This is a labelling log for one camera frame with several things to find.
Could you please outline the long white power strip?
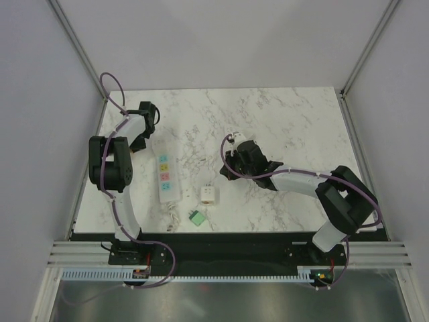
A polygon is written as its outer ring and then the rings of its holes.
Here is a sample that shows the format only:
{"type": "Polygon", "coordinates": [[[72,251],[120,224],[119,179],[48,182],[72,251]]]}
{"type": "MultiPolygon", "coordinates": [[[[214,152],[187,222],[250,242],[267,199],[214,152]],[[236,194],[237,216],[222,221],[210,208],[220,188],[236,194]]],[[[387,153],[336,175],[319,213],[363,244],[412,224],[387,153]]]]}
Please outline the long white power strip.
{"type": "Polygon", "coordinates": [[[181,200],[178,167],[176,157],[164,138],[152,142],[156,156],[158,191],[161,204],[175,203],[181,200]]]}

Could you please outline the white cube plug orange logo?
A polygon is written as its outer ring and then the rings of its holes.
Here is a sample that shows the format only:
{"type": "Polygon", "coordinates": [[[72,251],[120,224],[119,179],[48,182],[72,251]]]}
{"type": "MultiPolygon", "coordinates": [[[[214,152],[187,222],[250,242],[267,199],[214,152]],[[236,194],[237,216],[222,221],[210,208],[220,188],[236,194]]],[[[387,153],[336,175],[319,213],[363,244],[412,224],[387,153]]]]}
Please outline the white cube plug orange logo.
{"type": "Polygon", "coordinates": [[[214,186],[202,186],[200,190],[200,202],[203,205],[214,205],[217,201],[217,191],[214,186]]]}

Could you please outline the green plug adapter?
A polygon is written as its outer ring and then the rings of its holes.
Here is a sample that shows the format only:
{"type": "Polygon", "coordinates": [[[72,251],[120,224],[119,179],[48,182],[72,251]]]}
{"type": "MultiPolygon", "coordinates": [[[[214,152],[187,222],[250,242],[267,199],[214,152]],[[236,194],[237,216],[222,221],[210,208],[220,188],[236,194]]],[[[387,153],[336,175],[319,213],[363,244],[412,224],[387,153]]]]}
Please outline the green plug adapter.
{"type": "Polygon", "coordinates": [[[206,217],[200,211],[192,210],[188,216],[189,220],[197,227],[201,226],[205,221],[206,217]]]}

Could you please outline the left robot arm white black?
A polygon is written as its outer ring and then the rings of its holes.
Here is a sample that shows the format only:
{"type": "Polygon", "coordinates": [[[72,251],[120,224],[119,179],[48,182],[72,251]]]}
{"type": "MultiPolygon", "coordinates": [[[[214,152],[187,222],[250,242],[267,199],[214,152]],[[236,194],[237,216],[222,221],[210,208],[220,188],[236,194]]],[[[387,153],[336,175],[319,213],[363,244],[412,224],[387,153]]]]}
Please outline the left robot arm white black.
{"type": "Polygon", "coordinates": [[[93,136],[88,141],[90,181],[110,204],[115,239],[129,242],[123,254],[133,264],[146,259],[147,248],[137,241],[141,227],[129,192],[133,179],[131,154],[146,149],[146,140],[159,120],[159,109],[150,101],[142,101],[137,110],[125,112],[108,136],[93,136]]]}

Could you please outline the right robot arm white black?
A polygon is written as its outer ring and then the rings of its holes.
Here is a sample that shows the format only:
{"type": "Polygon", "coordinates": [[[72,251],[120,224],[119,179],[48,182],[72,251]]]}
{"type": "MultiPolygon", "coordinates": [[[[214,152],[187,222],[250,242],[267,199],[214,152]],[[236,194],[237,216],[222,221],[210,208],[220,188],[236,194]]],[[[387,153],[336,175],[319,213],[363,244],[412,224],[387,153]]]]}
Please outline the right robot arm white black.
{"type": "Polygon", "coordinates": [[[361,228],[379,225],[382,214],[375,195],[346,166],[329,172],[291,168],[269,161],[253,140],[241,133],[229,134],[221,142],[223,167],[220,174],[228,180],[252,180],[262,189],[287,191],[318,199],[326,222],[307,247],[308,259],[322,264],[340,242],[361,228]]]}

